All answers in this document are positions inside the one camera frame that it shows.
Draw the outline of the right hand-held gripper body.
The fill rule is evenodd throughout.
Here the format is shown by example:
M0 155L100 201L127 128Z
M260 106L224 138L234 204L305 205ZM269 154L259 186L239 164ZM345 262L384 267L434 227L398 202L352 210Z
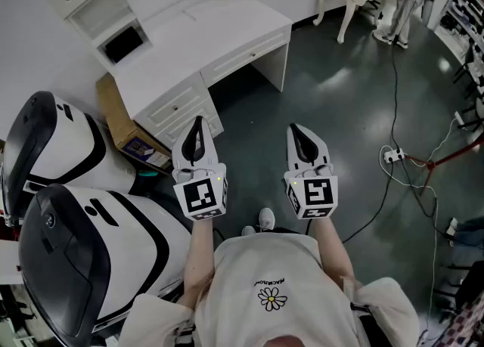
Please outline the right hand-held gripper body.
M299 220L329 218L338 206L338 177L323 164L284 173L286 195Z

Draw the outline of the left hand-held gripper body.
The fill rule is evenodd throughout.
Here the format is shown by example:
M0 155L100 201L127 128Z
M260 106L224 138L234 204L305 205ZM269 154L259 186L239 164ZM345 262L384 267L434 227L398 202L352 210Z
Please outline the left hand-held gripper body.
M185 217L198 222L226 213L228 181L226 166L216 164L208 169L174 169L173 187Z

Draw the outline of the person's right forearm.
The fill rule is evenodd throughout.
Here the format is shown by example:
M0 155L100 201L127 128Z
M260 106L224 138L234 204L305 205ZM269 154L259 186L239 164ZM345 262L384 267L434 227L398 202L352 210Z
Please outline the person's right forearm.
M341 289L345 280L354 280L352 263L330 218L312 221L324 273Z

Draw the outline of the person's left forearm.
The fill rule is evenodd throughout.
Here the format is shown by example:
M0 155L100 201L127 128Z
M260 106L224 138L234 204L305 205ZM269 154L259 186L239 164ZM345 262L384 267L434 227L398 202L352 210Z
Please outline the person's left forearm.
M183 278L184 293L178 304L194 311L214 273L213 220L194 222Z

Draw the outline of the small white desk drawer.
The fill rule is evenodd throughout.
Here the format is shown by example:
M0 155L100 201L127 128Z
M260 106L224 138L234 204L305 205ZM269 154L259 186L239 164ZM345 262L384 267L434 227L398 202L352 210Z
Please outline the small white desk drawer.
M206 119L210 133L213 138L220 135L224 132L224 128L222 126L222 121L218 116L207 116L200 114L203 118ZM160 131L156 138L160 141L163 145L171 149L175 143L175 140L181 134L182 130L190 124L194 119L198 116L198 114L194 114L193 116L189 116L188 118L184 118L181 122L174 122L171 125L164 128Z
M191 85L174 88L154 101L146 110L144 117L155 126L161 126L168 119L182 114L209 96L206 88Z

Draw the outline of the wide white desk drawer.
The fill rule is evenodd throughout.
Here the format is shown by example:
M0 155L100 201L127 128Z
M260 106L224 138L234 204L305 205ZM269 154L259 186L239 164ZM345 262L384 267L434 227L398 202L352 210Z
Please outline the wide white desk drawer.
M251 64L278 91L284 90L290 28L261 36L204 67L200 73L207 87Z

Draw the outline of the white desk with hutch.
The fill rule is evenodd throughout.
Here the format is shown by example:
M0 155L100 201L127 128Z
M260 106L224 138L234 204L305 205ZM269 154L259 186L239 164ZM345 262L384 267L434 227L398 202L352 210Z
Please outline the white desk with hutch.
M148 122L144 114L174 88L195 85L209 92L200 73L204 67L275 30L288 26L291 33L292 24L257 0L206 0L189 8L156 31L156 48L119 66L113 74L129 117L158 140L156 135L164 128L194 114L219 116L210 93L161 126Z

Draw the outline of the white shelving rack with items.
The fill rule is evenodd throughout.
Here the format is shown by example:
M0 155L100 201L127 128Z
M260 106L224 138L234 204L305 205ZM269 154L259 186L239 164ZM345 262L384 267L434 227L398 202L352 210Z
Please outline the white shelving rack with items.
M471 45L484 49L484 0L444 0L435 34L462 62Z

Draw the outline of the brown cardboard box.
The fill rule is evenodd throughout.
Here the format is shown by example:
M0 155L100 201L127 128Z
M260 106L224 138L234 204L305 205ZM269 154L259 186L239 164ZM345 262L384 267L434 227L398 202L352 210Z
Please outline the brown cardboard box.
M96 82L96 90L116 148L147 167L168 174L172 168L171 152L129 117L113 76L106 73Z

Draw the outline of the person's white flower-print shirt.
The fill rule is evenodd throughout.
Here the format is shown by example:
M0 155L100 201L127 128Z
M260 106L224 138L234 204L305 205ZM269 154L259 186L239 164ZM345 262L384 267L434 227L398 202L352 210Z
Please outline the person's white flower-print shirt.
M263 347L280 336L303 347L416 347L419 323L392 278L337 285L313 238L261 233L217 248L195 309L140 295L119 347L175 347L184 336L197 347Z

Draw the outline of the white robot with black visor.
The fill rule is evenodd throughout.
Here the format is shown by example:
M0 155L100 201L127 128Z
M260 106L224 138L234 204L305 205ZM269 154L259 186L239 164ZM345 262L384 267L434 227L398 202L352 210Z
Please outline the white robot with black visor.
M92 116L49 91L30 96L5 141L0 215L21 225L33 195L51 184L129 193L135 167Z
M53 184L32 198L19 241L20 272L64 347L88 347L144 293L182 284L189 230L140 196Z

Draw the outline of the red tripod stand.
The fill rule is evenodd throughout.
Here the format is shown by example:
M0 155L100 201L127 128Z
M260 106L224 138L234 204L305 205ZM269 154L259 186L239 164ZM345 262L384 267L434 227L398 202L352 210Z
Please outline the red tripod stand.
M471 151L474 147L480 146L484 144L484 133L482 133L473 143L468 144L466 147L461 148L460 150L455 151L454 153L449 154L448 156L445 156L444 158L437 160L437 161L432 161L432 160L420 160L417 157L414 156L409 156L405 154L405 159L406 160L413 160L418 164L423 164L423 167L427 169L428 175L427 179L423 185L423 188L426 189L429 187L430 179L432 177L432 174L436 167L441 166L459 156L464 155L465 153Z

